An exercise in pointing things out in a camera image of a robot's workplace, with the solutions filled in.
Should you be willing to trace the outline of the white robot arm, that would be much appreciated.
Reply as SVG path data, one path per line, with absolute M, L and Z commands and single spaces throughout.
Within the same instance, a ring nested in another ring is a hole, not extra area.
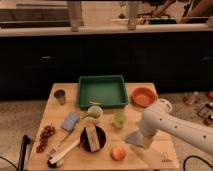
M 166 99 L 158 99 L 144 109 L 139 122 L 143 146 L 148 148 L 157 131 L 161 130 L 213 155 L 213 128 L 174 117 L 172 110 L 171 103 Z

